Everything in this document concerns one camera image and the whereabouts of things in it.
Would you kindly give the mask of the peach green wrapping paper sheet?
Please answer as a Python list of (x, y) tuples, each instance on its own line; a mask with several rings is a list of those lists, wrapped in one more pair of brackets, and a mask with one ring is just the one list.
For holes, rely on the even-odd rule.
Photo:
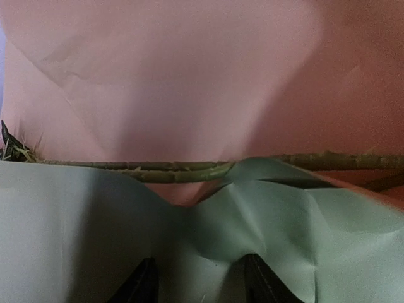
[(49, 160), (235, 161), (146, 186), (1, 164), (1, 301), (244, 302), (258, 253), (304, 302), (402, 302), (399, 201), (272, 159), (403, 152), (402, 1), (2, 1), (2, 117)]

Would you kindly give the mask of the white rose stem bunch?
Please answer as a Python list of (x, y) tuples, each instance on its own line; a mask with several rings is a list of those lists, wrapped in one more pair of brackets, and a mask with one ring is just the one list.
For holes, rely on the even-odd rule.
[[(398, 170), (399, 173), (383, 177), (364, 185), (374, 191), (384, 191), (403, 185), (403, 155), (350, 155), (324, 151), (274, 155), (274, 159), (309, 171), (343, 170)], [(91, 167), (116, 171), (143, 183), (184, 184), (208, 182), (223, 178), (236, 161), (218, 162), (72, 162), (42, 160), (41, 164), (72, 167)]]

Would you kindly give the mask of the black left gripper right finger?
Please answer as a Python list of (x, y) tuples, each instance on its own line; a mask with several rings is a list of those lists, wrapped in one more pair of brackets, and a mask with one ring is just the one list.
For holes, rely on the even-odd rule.
[(244, 285), (248, 303), (303, 303), (280, 280), (258, 254), (247, 254), (244, 262)]

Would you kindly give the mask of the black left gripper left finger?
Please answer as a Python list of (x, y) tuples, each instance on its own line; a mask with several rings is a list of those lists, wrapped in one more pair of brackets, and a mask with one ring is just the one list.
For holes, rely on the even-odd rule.
[(158, 268), (154, 258), (145, 258), (107, 303), (157, 303)]

